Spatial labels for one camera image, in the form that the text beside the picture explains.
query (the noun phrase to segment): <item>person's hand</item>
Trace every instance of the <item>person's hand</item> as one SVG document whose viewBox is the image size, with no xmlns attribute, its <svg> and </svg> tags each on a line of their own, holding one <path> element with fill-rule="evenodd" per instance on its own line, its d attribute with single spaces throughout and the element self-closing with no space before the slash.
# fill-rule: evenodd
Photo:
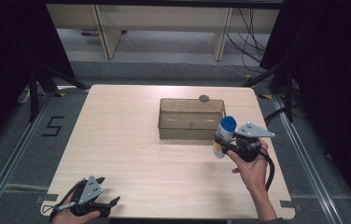
<svg viewBox="0 0 351 224">
<path fill-rule="evenodd" d="M 267 153 L 268 144 L 260 139 L 263 153 Z M 257 214 L 260 222 L 269 221 L 277 218 L 277 215 L 269 201 L 269 195 L 265 188 L 267 161 L 262 155 L 258 155 L 254 161 L 243 161 L 236 153 L 229 150 L 227 155 L 236 163 L 237 168 L 232 170 L 232 173 L 239 173 L 245 182 L 248 191 L 251 194 L 257 209 Z"/>
<path fill-rule="evenodd" d="M 65 203 L 70 203 L 71 199 L 73 198 L 74 192 L 68 196 L 68 198 L 64 201 Z M 95 218 L 100 216 L 99 211 L 90 212 L 82 217 L 76 217 L 74 214 L 71 213 L 70 209 L 64 209 L 61 212 L 58 212 L 54 219 L 52 220 L 51 224 L 85 224 L 94 220 Z"/>
</svg>

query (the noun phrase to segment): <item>floor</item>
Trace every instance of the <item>floor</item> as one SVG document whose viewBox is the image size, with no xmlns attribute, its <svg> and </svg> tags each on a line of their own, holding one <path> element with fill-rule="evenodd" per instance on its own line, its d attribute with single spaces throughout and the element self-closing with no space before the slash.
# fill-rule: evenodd
<svg viewBox="0 0 351 224">
<path fill-rule="evenodd" d="M 216 69 L 219 68 L 223 70 L 230 70 L 230 66 L 232 65 L 244 65 L 247 69 L 259 70 L 259 72 L 262 71 L 257 68 L 259 64 L 255 60 L 246 56 L 243 57 L 243 53 L 236 49 L 229 39 L 226 41 L 222 61 L 216 62 L 214 60 L 210 35 L 204 33 L 128 31 L 122 36 L 112 60 L 105 59 L 98 36 L 81 35 L 79 30 L 58 30 L 58 33 L 69 60 L 75 63 L 203 64 L 212 65 L 213 68 L 215 67 Z M 238 34 L 231 34 L 230 37 L 235 43 L 243 47 L 244 42 L 241 36 Z M 256 35 L 256 38 L 264 47 L 269 36 Z M 245 49 L 256 58 L 259 58 L 256 48 L 246 45 Z M 81 100 L 75 100 L 75 102 L 81 102 L 83 104 L 83 99 L 86 96 L 74 94 L 71 97 L 81 98 Z M 275 102 L 275 100 L 261 102 L 260 106 L 262 111 L 271 111 L 272 108 L 277 108 L 278 106 L 281 107 L 281 105 L 276 105 Z M 54 98 L 51 104 L 53 108 L 57 108 L 55 109 L 56 111 L 60 111 L 62 106 L 68 106 L 62 105 L 63 103 L 59 102 L 56 98 Z M 28 116 L 29 111 L 20 108 L 14 113 L 15 117 L 26 117 Z M 314 135 L 315 132 L 313 127 L 309 124 L 308 120 L 302 117 L 302 114 L 302 111 L 295 112 L 294 115 L 296 116 L 296 121 L 291 125 L 290 129 L 283 128 L 282 131 L 279 131 L 281 132 L 279 135 L 284 136 L 284 138 L 280 138 L 278 140 L 279 142 L 277 142 L 279 146 L 284 146 L 279 147 L 276 154 L 278 155 L 279 160 L 283 160 L 281 163 L 282 171 L 297 211 L 297 216 L 294 219 L 289 220 L 288 223 L 351 223 L 351 192 L 348 190 L 345 182 L 343 182 L 336 167 L 322 156 L 325 149 L 322 148 L 319 139 Z M 77 113 L 75 113 L 70 119 L 70 123 L 73 122 L 72 120 L 76 120 Z M 22 135 L 24 132 L 24 124 L 13 123 L 11 120 L 8 125 L 12 127 L 12 134 Z M 289 124 L 287 124 L 284 117 L 277 117 L 273 120 L 273 125 L 284 125 L 285 127 Z M 72 125 L 68 128 L 64 127 L 64 129 L 71 132 Z M 297 130 L 294 135 L 303 136 L 302 143 L 298 142 L 298 139 L 295 141 L 289 137 L 292 130 Z M 4 144 L 2 147 L 7 148 L 7 146 L 17 145 L 19 139 L 7 138 L 7 134 L 8 133 L 4 131 L 5 139 L 8 140 L 1 143 Z M 42 147 L 43 150 L 46 151 L 35 152 L 35 154 L 31 155 L 26 151 L 23 157 L 45 157 L 46 160 L 50 160 L 50 158 L 59 160 L 62 152 L 52 151 L 52 147 L 52 145 L 48 144 L 47 146 Z M 11 152 L 12 148 L 8 148 L 5 152 L 0 152 L 0 164 L 6 163 L 7 158 L 11 156 Z M 303 161 L 306 158 L 306 155 L 309 160 L 314 161 L 313 168 L 310 167 L 311 164 L 309 163 L 309 160 Z M 41 170 L 50 173 L 56 169 L 56 167 L 47 167 L 46 164 L 44 162 L 41 163 L 40 160 L 36 160 L 37 164 L 34 166 L 30 163 L 31 159 L 29 161 L 20 161 L 20 165 L 15 171 L 17 174 L 10 179 L 10 184 L 6 187 L 7 195 L 0 199 L 0 208 L 8 208 L 9 211 L 20 212 L 18 214 L 19 217 L 13 217 L 11 221 L 9 221 L 10 223 L 29 223 L 23 217 L 30 217 L 31 214 L 29 213 L 31 213 L 31 210 L 33 208 L 35 210 L 37 207 L 39 208 L 39 203 L 37 203 L 39 202 L 39 195 L 46 192 L 48 188 L 44 186 L 46 186 L 46 182 L 50 181 L 49 177 L 40 177 L 39 173 Z M 0 173 L 3 172 L 2 169 L 3 166 L 0 165 Z M 38 175 L 31 177 L 31 169 L 36 169 L 35 173 Z M 315 180 L 312 179 L 312 177 L 315 177 L 315 174 L 317 174 L 318 177 L 321 177 L 319 179 L 321 183 L 315 183 Z M 336 210 L 330 212 L 339 212 L 342 219 L 341 222 L 336 219 L 336 216 L 334 219 L 331 219 L 333 214 L 328 214 L 329 210 L 325 208 L 328 203 L 328 201 L 325 200 L 327 198 L 317 195 L 320 186 L 324 187 L 324 193 L 329 194 L 330 203 L 336 204 L 334 206 Z M 18 209 L 18 204 L 23 204 L 23 209 Z M 0 212 L 0 220 L 1 217 L 6 216 Z M 257 220 L 233 220 L 230 222 L 257 223 Z"/>
</svg>

